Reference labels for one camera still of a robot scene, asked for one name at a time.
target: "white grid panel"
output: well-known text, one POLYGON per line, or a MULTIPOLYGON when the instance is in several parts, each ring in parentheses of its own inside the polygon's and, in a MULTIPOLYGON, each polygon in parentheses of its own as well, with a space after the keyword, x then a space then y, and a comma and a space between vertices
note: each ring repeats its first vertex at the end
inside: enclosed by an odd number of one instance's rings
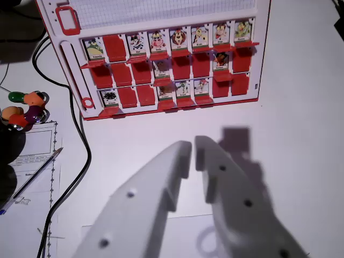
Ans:
POLYGON ((69 0, 82 29, 250 9, 255 0, 69 0))

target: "orange toy piece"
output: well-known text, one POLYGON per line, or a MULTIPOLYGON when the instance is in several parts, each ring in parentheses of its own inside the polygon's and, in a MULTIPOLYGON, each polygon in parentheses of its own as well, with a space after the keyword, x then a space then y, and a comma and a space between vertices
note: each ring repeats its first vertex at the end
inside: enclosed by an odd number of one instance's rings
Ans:
POLYGON ((45 101, 36 92, 25 94, 24 103, 29 106, 43 106, 45 101))
POLYGON ((24 110, 21 107, 17 106, 6 107, 1 112, 1 118, 5 121, 8 121, 13 114, 24 114, 24 110))
POLYGON ((19 130, 21 130, 25 126, 27 126, 28 122, 25 120, 25 118, 22 114, 13 114, 13 115, 11 115, 11 117, 9 119, 9 124, 13 125, 15 128, 19 127, 19 130))

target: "cartoon character picture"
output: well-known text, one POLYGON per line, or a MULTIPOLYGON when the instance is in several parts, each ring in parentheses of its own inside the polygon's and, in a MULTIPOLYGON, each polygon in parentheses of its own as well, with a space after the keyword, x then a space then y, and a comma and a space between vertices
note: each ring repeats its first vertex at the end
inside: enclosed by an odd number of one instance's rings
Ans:
POLYGON ((171 48, 173 50, 181 50, 188 48, 187 34, 182 29, 171 30, 171 48))
POLYGON ((167 60, 153 61, 155 78, 169 78, 169 65, 167 60))
POLYGON ((131 55, 136 56, 146 54, 144 39, 140 36, 139 33, 128 35, 127 40, 131 55))
POLYGON ((230 28, 226 23, 214 24, 213 26, 213 44, 226 44, 230 41, 230 28))
POLYGON ((220 52, 215 55, 213 61, 213 71, 227 70, 228 69, 228 54, 226 52, 220 52))
POLYGON ((176 82, 177 98, 184 98, 191 95, 190 84, 187 81, 176 82))
POLYGON ((205 27, 194 27, 191 29, 192 47, 203 47, 208 45, 208 31, 205 27))
POLYGON ((193 89, 195 90, 195 95, 207 95, 209 94, 209 82, 208 79, 194 80, 193 89))
POLYGON ((108 106, 118 106, 118 97, 114 89, 101 91, 102 99, 104 105, 108 106))
POLYGON ((150 43, 150 51, 153 53, 160 53, 166 51, 166 40, 165 34, 161 31, 155 31, 148 34, 149 43, 150 43))
POLYGON ((104 59, 104 51, 102 43, 96 38, 84 39, 83 44, 86 48, 87 56, 89 60, 104 59))
POLYGON ((235 23, 234 42, 251 39, 251 24, 248 21, 235 23))
POLYGON ((168 86, 161 86, 161 87, 156 87, 157 89, 157 96, 160 101, 166 101, 168 99, 172 99, 172 92, 173 88, 168 86))

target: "red plastic slot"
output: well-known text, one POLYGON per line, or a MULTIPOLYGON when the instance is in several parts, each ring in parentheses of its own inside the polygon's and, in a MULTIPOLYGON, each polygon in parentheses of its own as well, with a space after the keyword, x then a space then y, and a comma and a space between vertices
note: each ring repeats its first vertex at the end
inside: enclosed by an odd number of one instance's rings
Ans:
POLYGON ((119 111, 119 107, 117 106, 110 106, 105 107, 104 110, 99 114, 99 117, 109 117, 117 114, 119 111))
POLYGON ((232 80, 232 74, 229 70, 225 71, 214 71, 213 77, 217 82, 227 82, 232 80))
POLYGON ((116 86, 122 87, 132 84, 130 69, 125 63, 113 63, 111 69, 116 86))
POLYGON ((94 60, 94 61, 88 61, 87 64, 84 64, 83 66, 81 66, 81 69, 89 69, 89 68, 95 68, 98 66, 102 66, 103 64, 105 64, 105 59, 102 60, 94 60))
POLYGON ((204 51, 209 51, 212 50, 212 47, 206 46, 206 47, 197 47, 197 48, 193 48, 192 52, 193 53, 198 53, 198 52, 204 52, 204 51))
POLYGON ((75 15, 75 11, 72 7, 70 6, 60 6, 60 7, 57 7, 55 9, 55 12, 56 12, 56 15, 58 17, 58 20, 59 20, 59 23, 60 23, 60 26, 61 26, 61 29, 62 29, 62 32, 64 35, 66 36, 71 36, 71 35, 78 35, 80 34, 80 25, 79 25, 79 22, 77 21, 76 19, 76 15, 75 15), (60 16, 60 11, 67 11, 69 10, 70 11, 70 14, 73 18, 73 22, 74 22, 74 25, 75 25, 75 28, 69 28, 69 29, 65 29, 63 27, 63 23, 62 23, 62 20, 61 20, 61 16, 60 16))
POLYGON ((190 52, 187 49, 171 51, 171 56, 173 58, 179 58, 180 56, 186 55, 190 55, 190 52))
POLYGON ((254 47, 259 45, 259 42, 252 42, 252 41, 246 41, 246 42, 236 42, 235 47, 241 48, 241 47, 254 47))
POLYGON ((248 83, 249 77, 246 76, 246 74, 234 74, 232 81, 232 95, 236 96, 247 94, 248 83))
POLYGON ((213 78, 213 97, 214 98, 228 97, 229 91, 230 91, 229 81, 217 82, 215 78, 213 78))
POLYGON ((208 53, 198 53, 192 55, 193 77, 207 77, 210 70, 210 56, 208 53))
POLYGON ((107 56, 110 62, 125 61, 125 47, 123 39, 118 35, 103 36, 107 56))
POLYGON ((185 106, 193 106, 193 105, 194 105, 194 102, 192 101, 191 97, 177 99, 177 106, 179 108, 183 108, 185 106))
POLYGON ((147 59, 146 55, 131 56, 127 63, 139 63, 144 62, 147 59))
POLYGON ((172 69, 175 80, 190 78, 190 60, 187 56, 172 58, 172 69))
POLYGON ((168 58, 167 52, 162 52, 162 53, 151 53, 149 59, 151 61, 156 61, 156 60, 162 60, 168 58))
POLYGON ((136 87, 138 98, 141 106, 150 106, 155 104, 154 89, 149 85, 141 85, 136 87))
POLYGON ((252 51, 247 48, 238 48, 233 52, 233 72, 249 71, 251 66, 252 51))
POLYGON ((213 47, 214 50, 217 52, 227 52, 227 51, 234 51, 236 47, 232 47, 231 44, 222 44, 216 45, 213 47))
POLYGON ((112 88, 111 74, 106 66, 97 66, 95 68, 90 68, 90 71, 97 89, 112 88))
POLYGON ((136 84, 151 83, 151 69, 148 62, 132 63, 131 68, 136 84))
POLYGON ((211 104, 213 103, 212 98, 209 95, 195 96, 197 105, 211 104))
POLYGON ((137 106, 136 94, 131 87, 120 88, 117 91, 124 109, 135 108, 137 106))
POLYGON ((155 87, 161 87, 161 86, 169 85, 170 83, 171 83, 170 78, 155 79, 154 86, 155 87))
POLYGON ((173 99, 169 99, 166 101, 159 101, 157 104, 158 110, 167 110, 167 109, 172 109, 172 108, 174 108, 173 99))

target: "green toy piece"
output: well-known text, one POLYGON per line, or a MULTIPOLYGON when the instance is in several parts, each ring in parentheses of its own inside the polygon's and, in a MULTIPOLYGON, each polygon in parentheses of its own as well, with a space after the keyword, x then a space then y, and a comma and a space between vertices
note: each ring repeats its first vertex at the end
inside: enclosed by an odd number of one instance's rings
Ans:
POLYGON ((14 103, 24 103, 25 93, 13 91, 9 93, 9 100, 14 103))

